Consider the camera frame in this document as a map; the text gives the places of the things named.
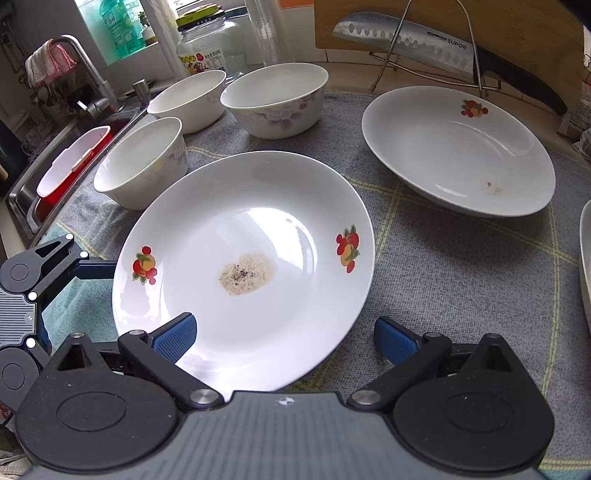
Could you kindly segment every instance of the wire rack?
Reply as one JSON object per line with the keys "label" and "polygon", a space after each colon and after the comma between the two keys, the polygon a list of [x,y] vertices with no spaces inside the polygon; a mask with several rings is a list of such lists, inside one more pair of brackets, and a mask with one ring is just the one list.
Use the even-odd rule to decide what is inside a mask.
{"label": "wire rack", "polygon": [[[470,20],[470,15],[468,14],[468,10],[466,10],[466,7],[464,7],[464,4],[460,0],[456,0],[456,2],[460,5],[460,7],[462,7],[464,15],[466,16],[466,21],[468,22],[468,29],[470,30],[470,40],[472,42],[472,46],[474,47],[474,65],[476,66],[477,83],[452,82],[451,80],[445,80],[445,79],[437,78],[437,77],[434,77],[431,75],[427,75],[426,73],[423,73],[423,72],[417,72],[416,70],[409,69],[409,68],[397,63],[398,56],[394,52],[394,47],[396,46],[396,40],[398,38],[398,35],[400,34],[400,31],[402,30],[402,25],[404,24],[404,21],[406,20],[408,10],[410,9],[410,5],[412,4],[412,2],[413,2],[413,0],[408,0],[406,3],[406,6],[404,7],[404,12],[402,13],[402,17],[400,18],[400,22],[398,23],[398,27],[396,28],[396,32],[394,32],[394,36],[392,37],[392,41],[390,42],[390,47],[388,49],[388,53],[386,54],[386,56],[381,57],[380,55],[377,55],[375,52],[369,53],[372,57],[382,61],[382,67],[378,73],[377,78],[375,79],[375,82],[369,88],[369,91],[373,92],[376,89],[379,81],[382,78],[382,75],[384,74],[384,71],[386,70],[386,67],[388,67],[389,65],[391,67],[394,67],[394,69],[399,68],[401,70],[404,70],[405,72],[412,73],[413,75],[417,75],[417,76],[422,77],[427,80],[433,80],[434,82],[445,83],[446,85],[453,85],[453,86],[458,86],[458,87],[477,88],[479,91],[480,98],[484,97],[485,90],[494,90],[496,92],[500,91],[500,89],[501,89],[500,82],[498,83],[497,86],[488,86],[488,85],[482,84],[482,74],[480,72],[480,61],[478,60],[478,49],[476,48],[476,40],[474,38],[474,29],[472,28],[472,21]],[[390,60],[390,57],[392,56],[392,54],[396,55],[395,60]]]}

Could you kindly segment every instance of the glass jar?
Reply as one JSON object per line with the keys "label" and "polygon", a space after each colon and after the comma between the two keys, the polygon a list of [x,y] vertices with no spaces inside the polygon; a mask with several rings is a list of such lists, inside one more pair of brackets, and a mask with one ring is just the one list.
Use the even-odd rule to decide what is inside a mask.
{"label": "glass jar", "polygon": [[178,18],[177,25],[181,33],[177,55],[191,75],[224,70],[230,83],[246,73],[242,29],[217,5],[193,10]]}

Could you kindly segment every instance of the white plate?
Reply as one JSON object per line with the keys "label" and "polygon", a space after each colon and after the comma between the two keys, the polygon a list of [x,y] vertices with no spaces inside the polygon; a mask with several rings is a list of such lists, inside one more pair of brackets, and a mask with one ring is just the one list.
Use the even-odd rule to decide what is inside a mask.
{"label": "white plate", "polygon": [[468,93],[429,86],[392,90],[367,107],[362,128],[384,165],[453,210],[524,216],[544,208],[554,194],[554,167],[535,135]]}
{"label": "white plate", "polygon": [[[342,248],[360,254],[348,273],[336,238],[351,225],[356,235]],[[133,280],[137,253],[152,281]],[[231,296],[220,273],[251,254],[274,273]],[[373,271],[371,221],[341,175],[303,155],[243,153],[192,172],[144,212],[119,256],[113,315],[121,334],[193,313],[197,341],[178,365],[228,399],[276,390],[319,364],[355,322]]]}
{"label": "white plate", "polygon": [[581,281],[581,295],[585,316],[591,331],[591,300],[589,275],[591,274],[591,200],[583,207],[581,220],[579,222],[579,241],[581,247],[581,258],[579,260],[579,276]]}

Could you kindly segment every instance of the wooden board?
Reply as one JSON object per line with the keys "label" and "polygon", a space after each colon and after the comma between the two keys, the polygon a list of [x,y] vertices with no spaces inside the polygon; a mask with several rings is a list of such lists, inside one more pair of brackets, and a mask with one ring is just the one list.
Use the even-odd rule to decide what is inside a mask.
{"label": "wooden board", "polygon": [[[463,0],[476,43],[536,75],[574,112],[579,104],[583,25],[558,0]],[[400,17],[406,0],[315,0],[316,47],[370,48],[332,36],[345,15],[373,11]],[[470,39],[460,6],[453,0],[413,0],[408,19],[464,40]]]}

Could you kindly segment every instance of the jar lid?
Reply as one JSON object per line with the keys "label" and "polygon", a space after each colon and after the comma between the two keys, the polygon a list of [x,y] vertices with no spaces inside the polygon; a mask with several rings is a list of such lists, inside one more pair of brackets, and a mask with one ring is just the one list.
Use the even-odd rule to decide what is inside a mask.
{"label": "jar lid", "polygon": [[177,18],[177,26],[184,27],[185,25],[194,23],[198,20],[203,20],[211,15],[215,15],[220,8],[215,4],[202,5],[195,10],[187,12],[182,17]]}
{"label": "jar lid", "polygon": [[200,18],[199,20],[195,20],[191,23],[183,25],[182,27],[178,27],[177,30],[179,32],[184,32],[185,30],[189,30],[193,27],[198,27],[199,25],[203,25],[204,23],[211,22],[211,20],[215,20],[217,18],[223,17],[226,14],[224,10],[218,10],[217,13],[213,15],[209,15],[208,17]]}

